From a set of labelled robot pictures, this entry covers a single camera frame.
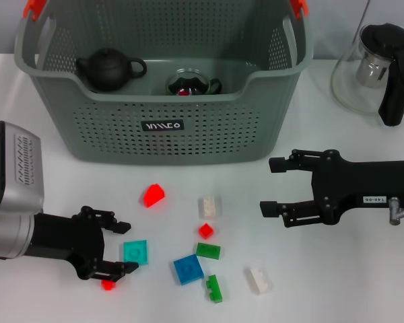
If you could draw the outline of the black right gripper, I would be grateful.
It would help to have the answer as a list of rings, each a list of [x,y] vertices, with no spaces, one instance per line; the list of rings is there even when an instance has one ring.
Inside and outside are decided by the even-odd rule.
[[[314,201],[259,203],[264,218],[282,218],[286,228],[324,223],[335,225],[346,211],[388,208],[399,200],[404,209],[404,161],[351,162],[338,151],[294,149],[290,156],[269,159],[271,173],[312,172]]]

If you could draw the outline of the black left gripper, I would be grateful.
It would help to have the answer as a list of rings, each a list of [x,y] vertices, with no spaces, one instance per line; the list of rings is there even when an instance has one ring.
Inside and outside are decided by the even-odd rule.
[[[91,207],[82,207],[77,215],[70,218],[38,213],[34,216],[34,231],[26,255],[65,260],[82,280],[117,282],[138,269],[139,264],[102,260],[102,228],[115,234],[125,234],[131,229],[131,224],[118,221],[113,211]]]

